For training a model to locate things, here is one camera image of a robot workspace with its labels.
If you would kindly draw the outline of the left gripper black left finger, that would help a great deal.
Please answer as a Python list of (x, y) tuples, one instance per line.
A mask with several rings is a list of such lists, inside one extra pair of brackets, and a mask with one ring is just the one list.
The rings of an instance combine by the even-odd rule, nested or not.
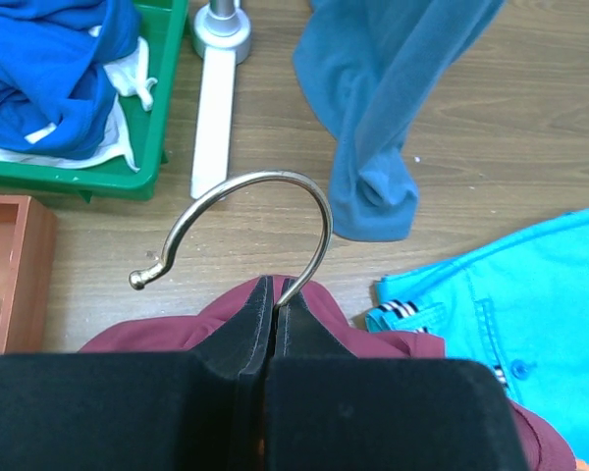
[(274, 287), (263, 276), (233, 288), (208, 307), (208, 314), (223, 314), (224, 323), (194, 346), (194, 354), (215, 376), (234, 381), (253, 363), (262, 368), (271, 338)]

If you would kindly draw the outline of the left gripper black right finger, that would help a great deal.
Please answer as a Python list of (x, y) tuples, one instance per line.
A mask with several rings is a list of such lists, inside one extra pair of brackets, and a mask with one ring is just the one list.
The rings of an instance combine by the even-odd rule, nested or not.
[(332, 294), (309, 282), (273, 309), (273, 358), (354, 358), (332, 331), (343, 327), (348, 328), (347, 319)]

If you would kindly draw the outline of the grey-blue tank top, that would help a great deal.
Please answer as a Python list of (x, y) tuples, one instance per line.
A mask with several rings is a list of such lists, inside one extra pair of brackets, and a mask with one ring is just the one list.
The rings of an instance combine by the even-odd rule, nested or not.
[(293, 54), (303, 95), (336, 139), (329, 201), (338, 236), (408, 236), (419, 191), (402, 160), (409, 128), (500, 1), (313, 1)]

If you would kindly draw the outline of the left rack foot white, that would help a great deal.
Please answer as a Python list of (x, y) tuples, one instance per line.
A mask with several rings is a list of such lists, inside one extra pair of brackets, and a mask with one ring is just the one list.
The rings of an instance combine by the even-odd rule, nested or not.
[(236, 67), (234, 51), (205, 48), (189, 186), (194, 199), (227, 179)]

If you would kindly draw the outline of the turquoise folded shorts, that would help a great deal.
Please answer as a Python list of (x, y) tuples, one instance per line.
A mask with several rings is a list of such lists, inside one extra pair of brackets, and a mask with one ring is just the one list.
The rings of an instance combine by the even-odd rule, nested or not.
[(589, 463), (589, 209), (387, 276), (376, 293), (370, 332), (442, 338)]

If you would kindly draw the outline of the orange compartment organizer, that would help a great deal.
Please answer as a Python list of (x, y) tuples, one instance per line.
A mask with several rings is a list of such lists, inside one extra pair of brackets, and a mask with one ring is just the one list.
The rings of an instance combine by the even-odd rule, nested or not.
[(25, 195), (0, 195), (0, 354), (42, 346), (57, 218)]

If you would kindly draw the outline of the white cloth in tray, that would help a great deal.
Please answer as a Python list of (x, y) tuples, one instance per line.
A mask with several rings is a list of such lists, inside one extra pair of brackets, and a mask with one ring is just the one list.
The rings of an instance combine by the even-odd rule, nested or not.
[(117, 95), (106, 121), (104, 138), (91, 157), (84, 160), (74, 160), (24, 154), (0, 148), (0, 162), (80, 170), (93, 168), (116, 158), (123, 158), (131, 171), (138, 172), (139, 166), (134, 158), (129, 125), (119, 98), (136, 96), (140, 100), (142, 110), (146, 113), (151, 111), (154, 104), (151, 88), (158, 83), (158, 79), (149, 75), (149, 59), (148, 42), (140, 36), (133, 53), (104, 65), (107, 78), (115, 88)]

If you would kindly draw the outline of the left rack pole silver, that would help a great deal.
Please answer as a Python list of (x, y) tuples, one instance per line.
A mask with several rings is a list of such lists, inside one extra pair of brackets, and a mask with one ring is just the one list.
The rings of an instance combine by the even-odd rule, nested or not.
[(209, 1), (195, 14), (192, 47), (200, 58), (206, 50), (233, 52), (236, 64), (243, 62), (251, 47), (251, 21), (241, 1)]

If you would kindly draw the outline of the blue shirt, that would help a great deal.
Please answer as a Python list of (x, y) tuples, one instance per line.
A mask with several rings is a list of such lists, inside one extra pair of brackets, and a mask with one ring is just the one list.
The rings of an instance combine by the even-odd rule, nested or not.
[(117, 96), (104, 67), (140, 25), (131, 1), (0, 1), (0, 148), (92, 157)]

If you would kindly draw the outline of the green plastic tray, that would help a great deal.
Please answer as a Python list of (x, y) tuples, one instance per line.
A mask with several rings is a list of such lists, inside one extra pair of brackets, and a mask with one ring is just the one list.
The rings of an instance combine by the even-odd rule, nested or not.
[(136, 1), (141, 12), (141, 35), (149, 45), (149, 74), (158, 79), (154, 106), (141, 109), (139, 99), (120, 100), (129, 127), (129, 138), (139, 170), (132, 171), (121, 157), (101, 165), (68, 170), (48, 166), (0, 162), (0, 186), (15, 189), (148, 200), (153, 196), (160, 165), (166, 161), (164, 138), (177, 59), (186, 31), (186, 1)]

